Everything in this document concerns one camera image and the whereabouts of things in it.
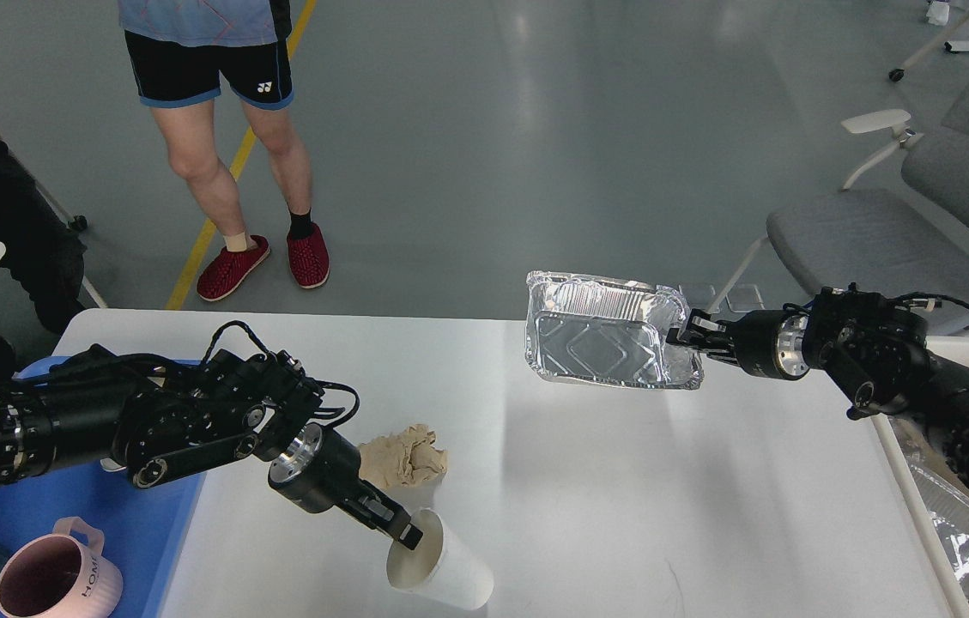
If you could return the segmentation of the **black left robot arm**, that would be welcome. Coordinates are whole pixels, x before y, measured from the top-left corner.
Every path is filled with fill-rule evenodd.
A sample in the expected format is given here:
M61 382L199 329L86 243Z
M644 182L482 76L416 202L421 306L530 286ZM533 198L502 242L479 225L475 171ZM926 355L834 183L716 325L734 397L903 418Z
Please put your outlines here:
M264 344L249 359L212 342L197 364L92 345L40 376L0 382L0 488L111 460L135 488L155 488L257 457L269 485L305 512L342 509L409 550L424 532L360 476L361 454L338 428L355 409L299 360Z

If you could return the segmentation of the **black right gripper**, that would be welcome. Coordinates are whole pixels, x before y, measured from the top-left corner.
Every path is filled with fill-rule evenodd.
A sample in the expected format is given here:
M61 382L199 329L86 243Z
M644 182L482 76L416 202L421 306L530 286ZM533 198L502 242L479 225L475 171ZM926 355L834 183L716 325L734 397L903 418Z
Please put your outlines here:
M669 331L666 344L693 349L748 375L798 380L810 369L803 355L807 324L806 314L785 310L749 312L735 322L691 312L685 331Z

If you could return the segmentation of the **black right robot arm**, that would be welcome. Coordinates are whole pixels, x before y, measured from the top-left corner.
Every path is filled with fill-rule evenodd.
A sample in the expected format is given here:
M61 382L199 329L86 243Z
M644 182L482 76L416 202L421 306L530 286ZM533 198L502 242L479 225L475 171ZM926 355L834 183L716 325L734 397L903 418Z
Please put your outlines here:
M935 298L825 287L809 305L735 321L693 310L664 341L768 379L825 372L849 400L849 418L909 421L969 488L969 368L927 347L918 310Z

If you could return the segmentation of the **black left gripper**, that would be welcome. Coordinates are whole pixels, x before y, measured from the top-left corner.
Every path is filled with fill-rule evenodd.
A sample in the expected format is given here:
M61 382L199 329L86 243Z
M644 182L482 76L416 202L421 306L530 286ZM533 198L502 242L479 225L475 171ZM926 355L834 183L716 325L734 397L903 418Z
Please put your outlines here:
M271 463L270 488L305 512L343 509L359 523L389 536L409 551L424 532L407 510L385 493L374 493L359 477L361 455L336 430L309 422Z

